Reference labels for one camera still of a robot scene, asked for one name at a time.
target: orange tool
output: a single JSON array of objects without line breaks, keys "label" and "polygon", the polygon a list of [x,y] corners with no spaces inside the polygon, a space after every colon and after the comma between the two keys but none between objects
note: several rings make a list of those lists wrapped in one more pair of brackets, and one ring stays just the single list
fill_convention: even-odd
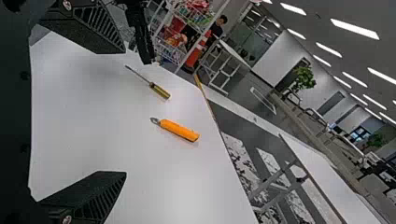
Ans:
[{"label": "orange tool", "polygon": [[151,122],[162,127],[163,129],[171,133],[175,133],[178,136],[183,137],[191,142],[197,141],[198,138],[201,136],[200,134],[195,133],[194,131],[187,129],[185,127],[182,127],[168,119],[159,120],[159,119],[151,118],[150,120]]}]

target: screwdriver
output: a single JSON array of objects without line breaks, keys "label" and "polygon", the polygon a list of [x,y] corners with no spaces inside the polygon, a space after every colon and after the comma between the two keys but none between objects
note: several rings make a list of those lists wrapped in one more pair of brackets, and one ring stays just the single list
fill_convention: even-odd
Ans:
[{"label": "screwdriver", "polygon": [[141,77],[144,81],[146,81],[148,83],[148,86],[154,90],[155,92],[157,92],[157,94],[159,94],[162,98],[164,98],[165,100],[169,99],[171,97],[171,94],[169,94],[166,90],[164,90],[163,88],[161,88],[160,86],[157,86],[157,84],[155,84],[154,82],[150,82],[148,81],[145,77],[143,77],[142,75],[140,75],[138,72],[136,72],[133,68],[131,68],[130,66],[125,64],[125,67],[130,70],[131,72],[135,73],[136,75],[138,75],[139,77]]}]

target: orange handle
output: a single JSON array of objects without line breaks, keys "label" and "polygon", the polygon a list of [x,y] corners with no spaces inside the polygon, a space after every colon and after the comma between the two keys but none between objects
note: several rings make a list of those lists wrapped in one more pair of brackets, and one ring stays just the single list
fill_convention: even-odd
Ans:
[{"label": "orange handle", "polygon": [[191,142],[195,142],[200,137],[200,134],[195,133],[194,131],[187,129],[185,127],[181,127],[180,125],[168,119],[161,120],[160,126],[165,130],[168,130],[171,133],[175,133],[178,136],[183,137]]}]

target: person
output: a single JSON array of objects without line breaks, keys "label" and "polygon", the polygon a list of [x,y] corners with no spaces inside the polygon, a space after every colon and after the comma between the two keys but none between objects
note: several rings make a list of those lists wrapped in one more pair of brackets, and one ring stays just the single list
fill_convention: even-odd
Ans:
[{"label": "person", "polygon": [[221,37],[222,34],[224,33],[223,29],[221,28],[222,25],[227,24],[228,18],[225,15],[221,15],[216,22],[210,27],[210,30],[212,31],[212,36],[210,36],[207,41],[206,41],[206,47],[209,49],[213,43],[216,41],[216,38],[214,37]]},{"label": "person", "polygon": [[[212,31],[212,35],[206,41],[206,47],[208,49],[216,41],[216,38],[213,35],[220,37],[224,33],[221,26],[226,24],[227,21],[228,21],[228,18],[225,15],[221,15],[216,20],[216,22],[213,23],[213,25],[210,27],[210,30]],[[187,50],[191,49],[192,45],[195,43],[195,41],[199,37],[197,32],[194,29],[192,29],[189,25],[186,25],[186,27],[181,31],[181,33],[189,39],[189,42],[186,45],[186,49]]]}]

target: ceiling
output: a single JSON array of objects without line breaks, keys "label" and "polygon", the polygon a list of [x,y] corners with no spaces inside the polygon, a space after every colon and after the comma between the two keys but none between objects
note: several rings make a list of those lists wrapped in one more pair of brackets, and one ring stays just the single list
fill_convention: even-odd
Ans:
[{"label": "ceiling", "polygon": [[[396,86],[372,75],[367,67],[396,79],[396,1],[391,0],[272,0],[273,4],[263,2],[275,18],[285,27],[305,36],[306,40],[296,39],[311,54],[318,55],[332,65],[322,67],[333,76],[338,76],[352,86],[346,91],[354,93],[366,103],[368,108],[379,114],[382,112],[396,120]],[[286,3],[303,9],[306,16],[283,8]],[[358,35],[334,26],[331,19],[345,21],[376,31],[380,40]],[[320,49],[316,42],[343,55],[343,58]],[[364,88],[345,77],[347,72],[368,85]],[[385,111],[363,98],[370,96],[388,108]]]}]

